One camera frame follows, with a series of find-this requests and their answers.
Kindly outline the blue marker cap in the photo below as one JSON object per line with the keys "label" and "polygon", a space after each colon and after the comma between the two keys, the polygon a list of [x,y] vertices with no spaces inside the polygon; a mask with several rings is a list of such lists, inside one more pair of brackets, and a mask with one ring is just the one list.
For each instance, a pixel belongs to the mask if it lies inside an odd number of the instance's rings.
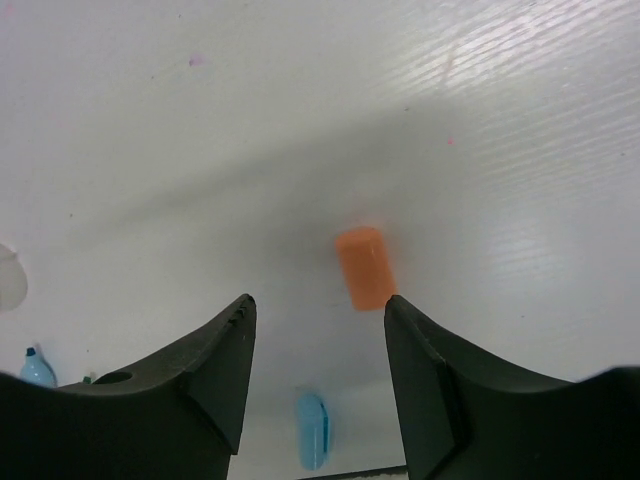
{"label": "blue marker cap", "polygon": [[296,402],[299,460],[309,471],[327,462],[331,443],[331,421],[324,400],[315,393],[304,393]]}

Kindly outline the orange marker cap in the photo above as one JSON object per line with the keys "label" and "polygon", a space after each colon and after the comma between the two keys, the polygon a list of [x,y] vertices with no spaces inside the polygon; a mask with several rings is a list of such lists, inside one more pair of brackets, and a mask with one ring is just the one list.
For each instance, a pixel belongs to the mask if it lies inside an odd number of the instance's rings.
{"label": "orange marker cap", "polygon": [[353,307],[357,311],[384,308],[397,286],[382,233],[359,227],[340,234],[334,245]]}

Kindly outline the blue tipped marker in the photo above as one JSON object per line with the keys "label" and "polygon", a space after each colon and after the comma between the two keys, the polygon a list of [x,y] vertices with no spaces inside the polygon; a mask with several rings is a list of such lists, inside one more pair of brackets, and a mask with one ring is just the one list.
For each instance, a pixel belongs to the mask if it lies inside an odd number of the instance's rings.
{"label": "blue tipped marker", "polygon": [[35,347],[26,349],[25,361],[19,377],[21,380],[34,385],[46,388],[57,387],[57,380],[53,370]]}

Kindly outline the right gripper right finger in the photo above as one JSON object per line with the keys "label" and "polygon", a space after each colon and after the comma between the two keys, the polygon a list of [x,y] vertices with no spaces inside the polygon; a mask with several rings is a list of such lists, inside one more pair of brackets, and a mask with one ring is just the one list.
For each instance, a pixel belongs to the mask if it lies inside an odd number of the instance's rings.
{"label": "right gripper right finger", "polygon": [[401,296],[384,315],[412,479],[635,479],[639,370],[572,383],[506,361]]}

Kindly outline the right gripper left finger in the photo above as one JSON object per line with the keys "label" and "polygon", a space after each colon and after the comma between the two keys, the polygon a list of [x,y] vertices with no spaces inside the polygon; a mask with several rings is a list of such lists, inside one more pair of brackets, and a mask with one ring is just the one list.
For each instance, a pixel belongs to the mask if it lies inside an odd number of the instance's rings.
{"label": "right gripper left finger", "polygon": [[256,320],[243,294],[199,329],[91,384],[46,388],[2,375],[2,478],[226,478]]}

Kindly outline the clear tape roll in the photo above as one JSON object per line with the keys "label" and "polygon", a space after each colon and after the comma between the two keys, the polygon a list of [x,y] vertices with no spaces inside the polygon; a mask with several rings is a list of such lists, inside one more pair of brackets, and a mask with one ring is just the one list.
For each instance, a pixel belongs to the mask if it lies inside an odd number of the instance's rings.
{"label": "clear tape roll", "polygon": [[28,280],[16,252],[0,246],[0,307],[1,312],[15,310],[26,298]]}

